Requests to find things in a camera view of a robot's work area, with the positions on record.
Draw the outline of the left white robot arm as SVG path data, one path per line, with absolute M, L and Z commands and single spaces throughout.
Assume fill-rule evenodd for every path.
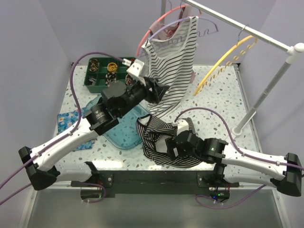
M 157 104 L 169 90 L 157 80 L 145 78 L 130 89 L 121 81 L 112 82 L 101 92 L 97 104 L 93 105 L 67 130 L 50 141 L 35 147 L 19 150 L 30 183 L 35 190 L 44 190 L 55 182 L 78 181 L 87 186 L 98 183 L 100 173 L 91 161 L 58 168 L 55 164 L 78 146 L 97 139 L 119 124 L 119 119 L 142 100 Z

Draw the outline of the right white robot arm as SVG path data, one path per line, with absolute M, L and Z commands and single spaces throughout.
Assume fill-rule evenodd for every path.
M 212 185 L 246 182 L 271 186 L 288 196 L 302 194 L 302 167 L 294 153 L 275 156 L 239 149 L 217 138 L 203 140 L 190 131 L 167 138 L 165 143 L 172 160 L 190 157 L 214 164 L 214 173 L 206 179 Z

